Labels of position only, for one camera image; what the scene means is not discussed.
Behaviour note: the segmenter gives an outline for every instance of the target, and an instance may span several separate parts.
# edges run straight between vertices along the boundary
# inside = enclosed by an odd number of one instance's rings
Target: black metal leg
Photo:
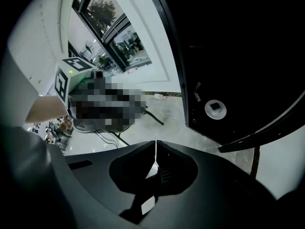
[[[145,110],[144,111],[146,114],[150,115],[156,122],[160,123],[161,125],[164,125],[164,123],[161,120],[158,120],[156,116],[154,116],[151,112]]]
[[[127,146],[129,146],[129,144],[128,143],[126,143],[121,137],[120,137],[120,134],[116,134],[116,133],[114,133],[114,132],[109,132],[109,133],[112,133],[112,134],[114,134],[115,135],[115,137],[116,138],[118,138],[119,140],[121,140],[122,142],[124,142]]]

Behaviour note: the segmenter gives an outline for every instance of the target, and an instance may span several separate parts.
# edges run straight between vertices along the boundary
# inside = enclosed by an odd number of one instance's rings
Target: white tiled floor
[[[132,145],[150,140],[177,143],[224,157],[250,173],[253,149],[221,154],[218,151],[218,143],[185,126],[183,104],[180,97],[168,97],[166,100],[158,100],[153,96],[147,95],[146,99],[147,110],[163,121],[164,125],[160,125],[146,114],[142,115],[141,119],[136,120],[134,125],[121,134],[121,138],[127,143]],[[108,139],[114,139],[108,133],[103,133],[102,135]],[[124,146],[125,144],[119,141],[119,148]],[[101,152],[114,148],[116,148],[114,145],[105,143],[96,134],[82,134],[74,131],[65,155]]]

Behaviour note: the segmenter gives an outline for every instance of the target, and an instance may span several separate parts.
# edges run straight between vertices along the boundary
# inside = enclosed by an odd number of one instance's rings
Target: tree
[[[115,19],[115,7],[112,1],[93,1],[89,7],[91,17],[101,31],[105,32],[107,26],[111,26]]]

